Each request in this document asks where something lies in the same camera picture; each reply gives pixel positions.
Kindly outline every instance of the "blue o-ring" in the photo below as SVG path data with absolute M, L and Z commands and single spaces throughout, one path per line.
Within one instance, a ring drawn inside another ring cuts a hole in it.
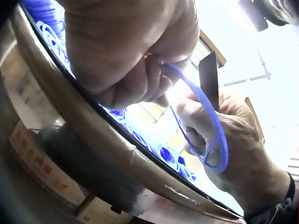
M 205 93 L 202 91 L 201 88 L 196 86 L 194 83 L 192 83 L 189 79 L 187 79 L 185 77 L 185 75 L 183 74 L 182 70 L 179 67 L 177 67 L 173 64 L 164 64 L 163 66 L 170 67 L 170 68 L 172 68 L 172 70 L 174 70 L 176 75 L 179 78 L 181 78 L 189 86 L 189 88 L 193 91 L 193 93 L 198 98 L 199 102 L 202 104 L 203 108 L 207 112 L 207 115 L 211 121 L 212 127 L 215 132 L 215 138 L 212 140 L 212 142 L 209 143 L 207 150 L 204 154 L 204 157 L 202 158 L 197 153 L 196 149 L 194 148 L 194 146 L 192 145 L 190 140 L 187 138 L 187 136 L 186 136 L 186 134 L 176 116 L 176 113 L 174 112 L 173 108 L 170 106 L 170 109 L 172 110 L 172 112 L 175 116 L 176 122 L 178 123 L 180 130 L 182 131 L 186 141 L 188 142 L 188 144 L 190 145 L 191 149 L 196 154 L 198 159 L 206 166 L 206 168 L 210 169 L 214 173 L 216 173 L 216 174 L 222 173 L 226 169 L 227 164 L 228 164 L 228 146 L 227 146 L 224 130 L 222 128 L 220 120 L 219 120 L 211 102 L 209 101 L 209 99 L 207 98 L 207 96 L 205 95 Z M 217 166 L 211 166 L 210 164 L 207 163 L 207 157 L 208 157 L 209 153 L 211 152 L 211 150 L 217 144 L 219 145 L 220 163 Z

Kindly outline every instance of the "finger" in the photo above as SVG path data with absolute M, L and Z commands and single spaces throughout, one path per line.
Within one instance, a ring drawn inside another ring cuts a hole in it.
M 169 106 L 169 100 L 168 100 L 166 94 L 163 94 L 158 99 L 155 99 L 153 102 L 155 104 L 158 104 L 160 107 L 168 107 Z
M 194 128 L 207 141 L 214 137 L 213 127 L 201 103 L 183 99 L 176 107 L 179 119 Z
M 112 110 L 121 110 L 138 102 L 147 92 L 147 74 L 142 58 L 126 76 L 95 96 L 97 102 Z
M 193 91 L 191 89 L 188 89 L 187 91 L 185 91 L 184 97 L 191 99 L 195 102 L 199 102 L 198 98 L 195 96 L 195 94 L 193 93 Z
M 191 142 L 192 146 L 189 145 L 190 154 L 194 155 L 194 150 L 201 156 L 205 153 L 206 142 L 204 138 L 197 133 L 194 128 L 188 127 L 186 131 L 186 137 Z
M 191 146 L 189 145 L 188 142 L 185 142 L 185 143 L 184 143 L 184 150 L 185 150 L 187 153 L 189 153 L 189 154 L 191 154 L 191 155 L 194 155 L 193 152 L 191 151 Z
M 147 92 L 140 101 L 145 101 L 152 97 L 160 85 L 161 66 L 162 62 L 158 56 L 149 55 L 145 59 L 146 74 L 147 74 Z
M 162 66 L 161 74 L 168 77 L 173 85 L 180 79 L 169 66 Z
M 183 130 L 185 130 L 185 132 L 187 131 L 187 128 L 188 128 L 188 126 L 182 121 L 182 120 L 180 120 L 179 119 L 179 122 L 180 122 L 180 124 L 181 124 L 181 126 L 182 126 L 182 128 L 183 128 Z
M 158 99 L 159 97 L 161 97 L 170 87 L 172 87 L 172 82 L 171 80 L 166 77 L 166 76 L 161 76 L 160 77 L 160 84 L 159 84 L 159 87 L 158 89 L 156 90 L 156 92 L 146 100 L 146 102 L 152 102 L 156 99 Z M 161 103 L 165 103 L 166 102 L 166 99 L 164 98 L 163 100 L 161 101 L 158 101 L 158 104 L 159 102 Z

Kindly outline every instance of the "sleeve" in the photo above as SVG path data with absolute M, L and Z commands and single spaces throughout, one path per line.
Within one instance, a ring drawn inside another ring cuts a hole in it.
M 271 208 L 254 215 L 244 214 L 248 224 L 297 224 L 298 223 L 298 188 L 290 176 L 290 187 L 285 199 Z

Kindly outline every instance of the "black scraper blade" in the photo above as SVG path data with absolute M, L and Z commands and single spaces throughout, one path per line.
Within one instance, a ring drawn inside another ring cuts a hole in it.
M 212 51 L 198 65 L 200 88 L 216 111 L 219 110 L 218 73 L 216 54 Z

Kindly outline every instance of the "skin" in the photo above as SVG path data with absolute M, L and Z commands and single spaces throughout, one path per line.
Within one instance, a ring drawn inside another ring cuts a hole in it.
M 114 110 L 140 101 L 168 105 L 164 93 L 177 77 L 162 64 L 184 67 L 194 50 L 199 26 L 193 0 L 58 2 L 65 8 L 72 71 L 100 104 Z M 266 154 L 253 115 L 242 100 L 222 93 L 219 106 L 229 161 L 220 175 L 205 170 L 208 177 L 246 213 L 275 205 L 288 191 L 288 174 Z M 190 93 L 177 111 L 195 150 L 203 154 L 214 133 L 201 104 Z M 217 160 L 216 148 L 208 162 L 213 165 Z
M 193 0 L 58 1 L 66 48 L 81 85 L 103 106 L 140 101 L 167 106 L 178 79 L 163 63 L 184 67 L 199 38 Z
M 214 138 L 214 130 L 202 105 L 193 93 L 177 105 L 186 135 L 198 153 L 205 152 L 205 143 Z M 228 192 L 245 213 L 253 214 L 281 202 L 290 185 L 289 175 L 267 155 L 259 139 L 253 114 L 247 104 L 226 93 L 219 94 L 219 112 L 228 144 L 228 166 L 217 175 L 205 168 L 209 179 L 222 191 Z M 190 146 L 185 150 L 192 154 Z M 219 149 L 214 148 L 208 163 L 218 164 Z

